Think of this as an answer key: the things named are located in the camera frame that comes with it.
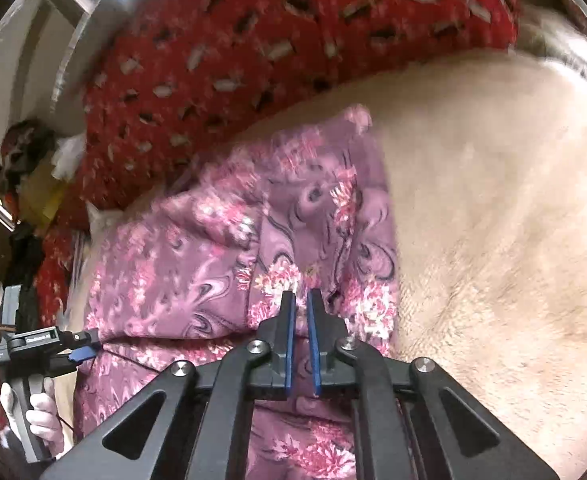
silver bolt head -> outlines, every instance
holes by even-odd
[[[358,341],[358,339],[356,339],[354,336],[350,335],[340,339],[338,344],[342,350],[355,350],[360,344],[360,341]]]
[[[253,341],[249,341],[246,344],[246,349],[252,354],[263,354],[269,350],[269,345],[264,341],[260,341],[260,339],[253,339]]]
[[[433,369],[435,368],[435,362],[432,359],[429,359],[429,357],[419,357],[414,361],[414,364],[416,365],[417,370],[424,374],[433,372]]]
[[[171,365],[171,373],[177,377],[184,377],[189,372],[189,361],[176,361]]]

white glove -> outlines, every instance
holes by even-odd
[[[57,417],[58,407],[55,403],[53,379],[45,377],[44,392],[33,394],[30,401],[33,409],[27,411],[24,416],[31,425],[31,432],[45,442],[53,456],[62,453],[64,450],[64,436],[62,426]],[[17,438],[20,438],[17,423],[13,416],[14,402],[16,402],[14,391],[8,383],[3,383],[0,390],[0,404],[4,408],[11,430]]]

black gripper frame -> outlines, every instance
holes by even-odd
[[[295,295],[218,362],[176,362],[43,474],[43,480],[240,480],[254,401],[291,388]],[[307,297],[313,380],[353,410],[358,480],[558,480],[434,361],[383,357]]]
[[[558,480],[433,360],[396,361],[348,337],[319,289],[307,321],[316,393],[352,399],[358,480]]]

purple floral blanket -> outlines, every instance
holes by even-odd
[[[76,429],[92,431],[174,360],[221,357],[297,294],[296,380],[256,406],[248,479],[355,478],[349,412],[313,397],[306,291],[389,354],[398,283],[384,167],[362,107],[194,160],[151,208],[105,240],[87,328],[104,351],[81,367]]]

black handle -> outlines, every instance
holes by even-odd
[[[254,407],[253,399],[247,396],[247,380],[251,368],[264,362],[270,353],[268,343],[254,340],[223,357],[200,423],[186,480],[244,478]]]
[[[18,377],[9,381],[14,391],[13,417],[16,420],[17,429],[24,448],[24,455],[29,464],[44,462],[51,458],[51,451],[44,441],[35,436],[30,430],[30,424],[24,414],[32,410],[31,395],[41,394],[44,391],[44,377],[40,374],[32,374],[29,377]]]
[[[336,343],[337,357],[355,368],[360,396],[352,402],[358,480],[414,478],[409,442],[398,412],[384,357],[354,340],[350,349]]]

